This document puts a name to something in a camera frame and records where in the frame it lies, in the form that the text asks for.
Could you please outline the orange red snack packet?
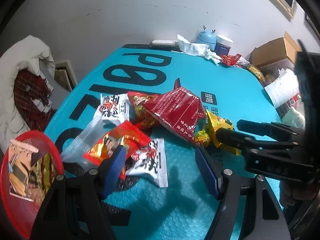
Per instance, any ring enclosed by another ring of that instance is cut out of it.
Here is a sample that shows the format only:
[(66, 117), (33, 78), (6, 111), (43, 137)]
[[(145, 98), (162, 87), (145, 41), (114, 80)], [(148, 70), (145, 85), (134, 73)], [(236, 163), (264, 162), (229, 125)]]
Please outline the orange red snack packet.
[(90, 150), (83, 154), (83, 157), (99, 166), (103, 160), (112, 157), (118, 145), (122, 145), (126, 148), (125, 160), (127, 160), (137, 150), (148, 146), (150, 142), (151, 139), (146, 134), (126, 120), (104, 134)]

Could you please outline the white snack packet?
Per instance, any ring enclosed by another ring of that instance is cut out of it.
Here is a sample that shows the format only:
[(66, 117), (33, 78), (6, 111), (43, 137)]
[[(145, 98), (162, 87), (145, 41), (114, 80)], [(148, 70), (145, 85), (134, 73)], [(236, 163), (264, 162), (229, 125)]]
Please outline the white snack packet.
[(100, 105), (97, 107), (94, 119), (100, 118), (116, 126), (130, 119), (130, 101), (127, 94), (100, 95)]
[(164, 138), (156, 138), (131, 155), (132, 165), (125, 175), (146, 177), (159, 188), (169, 186)]

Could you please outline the clear zip bag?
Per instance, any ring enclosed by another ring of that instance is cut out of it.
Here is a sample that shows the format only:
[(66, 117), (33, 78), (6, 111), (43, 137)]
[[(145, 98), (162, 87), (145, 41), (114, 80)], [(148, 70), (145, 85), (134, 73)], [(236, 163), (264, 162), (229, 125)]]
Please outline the clear zip bag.
[(96, 116), (87, 127), (61, 153), (65, 169), (76, 176), (81, 176), (92, 168), (94, 164), (84, 157), (94, 144), (105, 134), (102, 117)]

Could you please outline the dark red foil packet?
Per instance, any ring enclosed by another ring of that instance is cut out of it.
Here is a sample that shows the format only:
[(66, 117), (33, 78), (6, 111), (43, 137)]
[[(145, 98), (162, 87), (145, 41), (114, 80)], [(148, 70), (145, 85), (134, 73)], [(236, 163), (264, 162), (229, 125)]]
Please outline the dark red foil packet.
[(143, 103), (143, 108), (174, 135), (195, 145), (195, 130), (205, 118), (201, 99), (176, 79), (173, 90)]

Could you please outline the nutritious cereal packet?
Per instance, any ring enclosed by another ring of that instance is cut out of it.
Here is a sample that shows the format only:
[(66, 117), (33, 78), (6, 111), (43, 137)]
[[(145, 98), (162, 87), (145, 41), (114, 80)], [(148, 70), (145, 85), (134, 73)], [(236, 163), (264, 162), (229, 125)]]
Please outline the nutritious cereal packet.
[(40, 207), (55, 177), (56, 165), (52, 156), (47, 153), (31, 167), (28, 176), (27, 194)]

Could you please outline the beige bread snack packet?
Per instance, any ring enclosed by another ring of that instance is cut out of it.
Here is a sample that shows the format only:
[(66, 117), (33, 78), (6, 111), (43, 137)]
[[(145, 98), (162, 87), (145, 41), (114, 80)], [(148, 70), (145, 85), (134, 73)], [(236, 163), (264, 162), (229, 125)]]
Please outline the beige bread snack packet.
[(39, 149), (31, 144), (10, 139), (8, 151), (9, 192), (15, 197), (31, 201), (27, 194), (28, 176), (32, 157)]

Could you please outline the red plastic mesh basket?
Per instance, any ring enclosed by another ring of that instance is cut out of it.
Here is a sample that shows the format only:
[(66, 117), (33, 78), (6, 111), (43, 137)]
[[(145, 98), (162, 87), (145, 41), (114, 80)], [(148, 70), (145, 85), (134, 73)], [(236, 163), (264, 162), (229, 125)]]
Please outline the red plastic mesh basket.
[(28, 131), (10, 140), (1, 165), (1, 201), (22, 239), (29, 239), (45, 194), (63, 173), (60, 153), (45, 134)]

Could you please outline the red gold snack packet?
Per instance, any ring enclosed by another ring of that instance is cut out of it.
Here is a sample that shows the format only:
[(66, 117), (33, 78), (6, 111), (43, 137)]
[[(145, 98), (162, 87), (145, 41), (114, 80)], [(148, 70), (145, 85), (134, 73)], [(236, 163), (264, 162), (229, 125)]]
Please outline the red gold snack packet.
[(158, 121), (145, 110), (144, 103), (156, 98), (157, 94), (148, 95), (141, 92), (130, 91), (127, 93), (131, 106), (135, 112), (135, 126), (140, 130), (153, 128), (159, 125)]

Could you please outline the teal mat with black letters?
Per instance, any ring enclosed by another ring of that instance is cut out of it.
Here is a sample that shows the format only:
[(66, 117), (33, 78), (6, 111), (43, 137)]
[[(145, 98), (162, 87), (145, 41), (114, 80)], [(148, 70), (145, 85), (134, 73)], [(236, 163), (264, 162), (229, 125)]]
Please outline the teal mat with black letters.
[[(173, 89), (176, 80), (201, 98), (207, 110), (234, 124), (241, 119), (280, 122), (260, 82), (244, 69), (177, 52), (125, 46), (75, 87), (45, 133), (63, 150), (92, 120), (101, 95), (163, 94)], [(169, 186), (160, 189), (142, 178), (130, 189), (108, 196), (108, 204), (131, 211), (128, 226), (114, 227), (117, 238), (204, 239), (218, 202), (203, 182), (193, 146), (162, 126), (151, 135), (164, 139)]]

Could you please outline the red candy wrapper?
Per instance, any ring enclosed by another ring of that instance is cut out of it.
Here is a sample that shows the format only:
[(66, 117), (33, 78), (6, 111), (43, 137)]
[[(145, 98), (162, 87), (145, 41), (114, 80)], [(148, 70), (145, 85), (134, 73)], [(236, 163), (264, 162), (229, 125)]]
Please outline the red candy wrapper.
[(233, 66), (235, 65), (240, 57), (241, 57), (241, 54), (236, 54), (234, 56), (230, 56), (230, 55), (220, 55), (221, 59), (222, 59), (222, 62), (227, 65), (227, 66)]

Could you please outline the cardboard box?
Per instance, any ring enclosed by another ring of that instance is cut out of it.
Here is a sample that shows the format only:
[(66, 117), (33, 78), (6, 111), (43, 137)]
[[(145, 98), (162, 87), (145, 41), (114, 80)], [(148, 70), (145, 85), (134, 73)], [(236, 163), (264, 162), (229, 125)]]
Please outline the cardboard box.
[(281, 60), (289, 60), (295, 64), (299, 51), (302, 51), (301, 47), (288, 32), (285, 32), (283, 37), (254, 48), (251, 52), (251, 63), (256, 67), (266, 66)]

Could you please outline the navy jar white lid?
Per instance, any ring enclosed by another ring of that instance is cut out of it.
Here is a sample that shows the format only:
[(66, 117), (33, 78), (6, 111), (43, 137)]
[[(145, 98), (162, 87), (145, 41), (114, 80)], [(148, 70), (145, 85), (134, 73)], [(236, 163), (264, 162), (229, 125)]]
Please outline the navy jar white lid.
[(230, 38), (217, 34), (216, 35), (216, 46), (215, 46), (215, 53), (217, 55), (226, 55), (228, 56), (231, 46), (233, 44), (233, 40)]

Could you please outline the white remote control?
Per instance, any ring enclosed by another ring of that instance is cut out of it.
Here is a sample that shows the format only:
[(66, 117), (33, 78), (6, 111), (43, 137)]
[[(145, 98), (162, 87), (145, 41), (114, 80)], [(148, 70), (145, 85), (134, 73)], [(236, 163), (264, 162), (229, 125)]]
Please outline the white remote control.
[(179, 48), (176, 40), (153, 40), (149, 43), (150, 48)]

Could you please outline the red plaid scarf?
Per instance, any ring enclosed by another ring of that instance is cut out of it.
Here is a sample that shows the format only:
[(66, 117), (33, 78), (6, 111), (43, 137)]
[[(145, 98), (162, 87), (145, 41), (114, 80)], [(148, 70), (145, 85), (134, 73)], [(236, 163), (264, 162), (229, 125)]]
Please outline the red plaid scarf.
[(14, 83), (14, 101), (18, 112), (31, 130), (43, 132), (56, 110), (49, 105), (50, 90), (40, 76), (20, 70)]

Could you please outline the white quilted jacket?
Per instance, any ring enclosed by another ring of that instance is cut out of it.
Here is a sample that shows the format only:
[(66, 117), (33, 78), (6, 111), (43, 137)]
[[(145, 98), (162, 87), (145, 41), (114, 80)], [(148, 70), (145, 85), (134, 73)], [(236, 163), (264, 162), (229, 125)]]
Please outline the white quilted jacket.
[(1, 151), (10, 139), (29, 130), (43, 132), (55, 110), (49, 96), (53, 88), (41, 73), (44, 62), (50, 77), (55, 62), (50, 48), (32, 35), (12, 45), (1, 56)]

